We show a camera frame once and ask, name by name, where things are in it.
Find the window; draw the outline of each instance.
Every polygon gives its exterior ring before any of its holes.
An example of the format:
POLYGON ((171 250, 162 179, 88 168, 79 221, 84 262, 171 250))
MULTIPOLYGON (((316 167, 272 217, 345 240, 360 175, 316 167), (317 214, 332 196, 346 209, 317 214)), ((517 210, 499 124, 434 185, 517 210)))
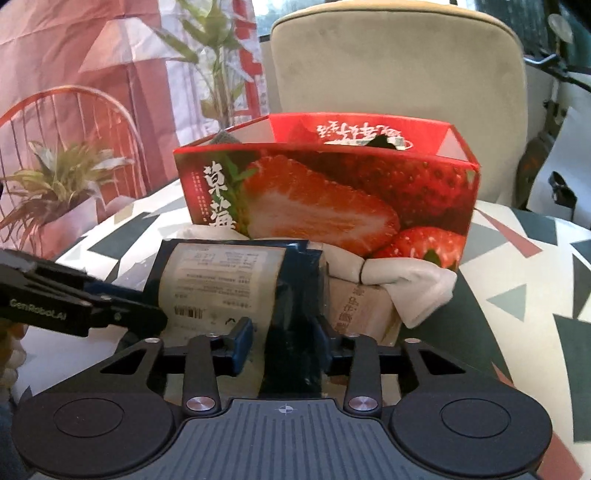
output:
POLYGON ((550 48, 544 0, 465 0, 467 7, 501 20, 517 34, 526 54, 550 48))
POLYGON ((569 22, 573 29, 573 44, 566 47, 566 59, 570 67, 575 70, 584 68, 584 73, 589 73, 591 67, 591 33, 580 17, 575 16, 570 9, 561 6, 560 13, 569 22))
POLYGON ((276 20, 292 12, 312 5, 322 4, 323 0, 252 0, 256 15, 256 30, 259 36, 271 33, 276 20))

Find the barcode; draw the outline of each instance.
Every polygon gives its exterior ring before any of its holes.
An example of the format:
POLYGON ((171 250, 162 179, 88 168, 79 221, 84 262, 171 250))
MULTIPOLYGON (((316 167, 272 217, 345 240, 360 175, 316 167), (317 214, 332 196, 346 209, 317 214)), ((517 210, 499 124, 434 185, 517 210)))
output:
POLYGON ((192 319, 202 319, 203 318, 203 309, 198 309, 195 307, 186 307, 186 306, 174 306, 174 313, 176 315, 180 315, 182 317, 190 317, 192 319))

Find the hand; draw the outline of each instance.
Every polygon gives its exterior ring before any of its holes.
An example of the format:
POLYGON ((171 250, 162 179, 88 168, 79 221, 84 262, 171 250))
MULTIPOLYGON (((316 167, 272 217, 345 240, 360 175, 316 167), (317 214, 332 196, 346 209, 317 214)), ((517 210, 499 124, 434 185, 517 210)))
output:
POLYGON ((26 358, 20 348, 20 340, 26 332, 26 325, 0 319, 0 388, 9 388, 17 381, 17 368, 26 358))

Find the circular pad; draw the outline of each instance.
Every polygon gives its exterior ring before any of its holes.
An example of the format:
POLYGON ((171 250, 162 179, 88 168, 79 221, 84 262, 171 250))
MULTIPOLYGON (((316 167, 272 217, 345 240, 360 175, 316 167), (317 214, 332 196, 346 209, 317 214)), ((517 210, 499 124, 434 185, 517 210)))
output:
POLYGON ((452 432, 474 439, 499 435, 511 422, 509 413, 500 405, 478 398, 465 398, 448 403, 441 419, 452 432))
POLYGON ((438 388, 419 386, 394 408, 389 426, 402 449, 461 478, 504 478, 539 465, 552 437, 540 404, 493 379, 445 377, 438 388))
POLYGON ((19 406, 12 438, 35 470, 58 478, 103 478, 142 465, 174 432, 156 393, 41 393, 19 406))
POLYGON ((72 437, 92 438, 115 430, 123 420, 117 403, 102 398, 81 398, 65 404, 53 417, 56 427, 72 437))

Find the product label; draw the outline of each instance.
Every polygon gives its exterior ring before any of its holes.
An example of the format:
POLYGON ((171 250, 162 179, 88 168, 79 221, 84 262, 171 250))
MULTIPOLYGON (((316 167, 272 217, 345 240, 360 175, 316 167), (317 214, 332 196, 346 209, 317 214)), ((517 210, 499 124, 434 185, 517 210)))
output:
POLYGON ((253 321, 254 341, 243 373, 217 379, 222 398, 258 394, 284 254, 284 248, 275 247, 178 244, 168 259, 158 292, 168 316, 161 335, 167 346, 186 345, 196 335, 226 335, 243 316, 253 321))

